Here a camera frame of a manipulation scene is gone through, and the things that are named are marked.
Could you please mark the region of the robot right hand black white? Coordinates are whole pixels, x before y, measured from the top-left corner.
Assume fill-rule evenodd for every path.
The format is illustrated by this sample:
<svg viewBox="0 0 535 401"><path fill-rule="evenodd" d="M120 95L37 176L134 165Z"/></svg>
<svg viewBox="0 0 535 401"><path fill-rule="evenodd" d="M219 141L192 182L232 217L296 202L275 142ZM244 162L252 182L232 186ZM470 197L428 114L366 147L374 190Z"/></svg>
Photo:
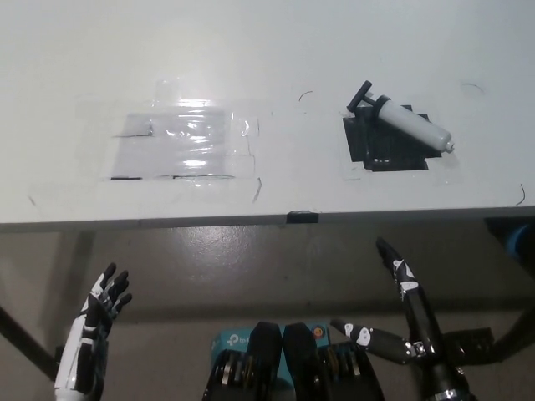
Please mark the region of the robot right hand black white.
<svg viewBox="0 0 535 401"><path fill-rule="evenodd" d="M403 338L342 318L333 318L330 325L376 357L399 365L416 366L420 371L420 396L423 400L470 400L469 384L447 355L443 334L423 286L406 259L391 244L380 237L375 245L399 293L409 337Z"/></svg>

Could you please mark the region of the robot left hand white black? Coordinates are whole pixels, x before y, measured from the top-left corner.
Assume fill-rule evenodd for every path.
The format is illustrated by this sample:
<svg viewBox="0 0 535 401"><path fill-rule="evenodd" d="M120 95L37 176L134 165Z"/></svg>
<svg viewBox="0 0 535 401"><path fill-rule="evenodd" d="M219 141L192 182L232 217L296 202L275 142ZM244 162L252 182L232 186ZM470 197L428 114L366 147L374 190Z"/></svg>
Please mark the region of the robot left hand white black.
<svg viewBox="0 0 535 401"><path fill-rule="evenodd" d="M57 400L100 400L108 362L108 337L115 319L132 300L129 273L110 263L91 287L74 319L54 381Z"/></svg>

